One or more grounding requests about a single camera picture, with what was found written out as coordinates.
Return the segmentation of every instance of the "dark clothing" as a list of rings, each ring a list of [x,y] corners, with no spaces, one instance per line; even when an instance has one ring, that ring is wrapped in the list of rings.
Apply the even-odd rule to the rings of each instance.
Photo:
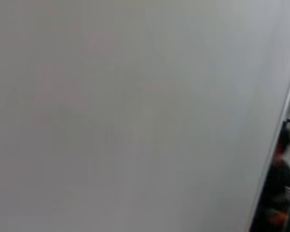
[[[290,167],[282,162],[270,167],[250,232],[281,232],[284,225],[271,225],[269,217],[287,212],[289,206]]]

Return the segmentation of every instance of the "person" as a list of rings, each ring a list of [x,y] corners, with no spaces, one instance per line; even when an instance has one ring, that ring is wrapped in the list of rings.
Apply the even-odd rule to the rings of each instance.
[[[284,122],[250,232],[283,231],[290,207],[290,167],[284,160],[289,147],[290,130]]]

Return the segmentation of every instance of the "white wall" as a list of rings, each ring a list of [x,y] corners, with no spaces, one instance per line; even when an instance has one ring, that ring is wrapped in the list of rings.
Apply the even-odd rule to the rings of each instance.
[[[0,0],[0,231],[244,231],[290,82],[290,1]]]

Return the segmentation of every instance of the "dark hair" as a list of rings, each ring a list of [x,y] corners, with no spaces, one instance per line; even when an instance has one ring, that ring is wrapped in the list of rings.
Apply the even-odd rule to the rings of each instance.
[[[283,152],[286,152],[288,148],[290,147],[290,129],[287,128],[287,125],[290,122],[284,122],[278,137],[278,143],[283,150]]]

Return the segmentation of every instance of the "hand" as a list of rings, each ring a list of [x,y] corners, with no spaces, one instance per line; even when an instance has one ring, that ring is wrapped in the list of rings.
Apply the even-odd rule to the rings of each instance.
[[[277,212],[273,216],[269,217],[269,223],[271,225],[282,225],[284,224],[288,219],[288,216],[286,213],[283,212]]]

